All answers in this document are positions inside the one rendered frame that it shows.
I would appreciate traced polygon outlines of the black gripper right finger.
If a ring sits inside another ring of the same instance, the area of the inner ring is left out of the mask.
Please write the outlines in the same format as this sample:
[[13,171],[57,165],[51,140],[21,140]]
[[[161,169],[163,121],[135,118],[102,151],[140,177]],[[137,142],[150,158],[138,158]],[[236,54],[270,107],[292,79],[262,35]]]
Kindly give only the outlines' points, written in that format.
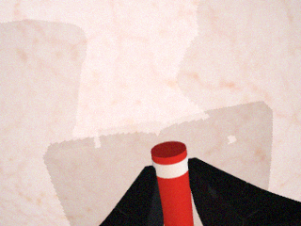
[[198,158],[188,158],[189,188],[202,226],[301,226],[301,201],[264,191]]

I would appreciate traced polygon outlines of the red peg with white band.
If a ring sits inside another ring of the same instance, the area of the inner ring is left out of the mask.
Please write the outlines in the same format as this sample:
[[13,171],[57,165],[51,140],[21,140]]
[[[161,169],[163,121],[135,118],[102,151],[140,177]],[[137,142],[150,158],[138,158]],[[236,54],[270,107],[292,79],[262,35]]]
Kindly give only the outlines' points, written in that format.
[[165,226],[193,226],[188,153],[183,143],[165,142],[151,150],[157,170]]

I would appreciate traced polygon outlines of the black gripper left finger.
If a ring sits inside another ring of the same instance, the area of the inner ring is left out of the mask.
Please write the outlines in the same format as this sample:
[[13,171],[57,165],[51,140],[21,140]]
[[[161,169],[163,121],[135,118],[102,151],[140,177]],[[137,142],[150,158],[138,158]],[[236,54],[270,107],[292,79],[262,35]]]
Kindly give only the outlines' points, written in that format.
[[146,166],[99,226],[165,226],[157,169]]

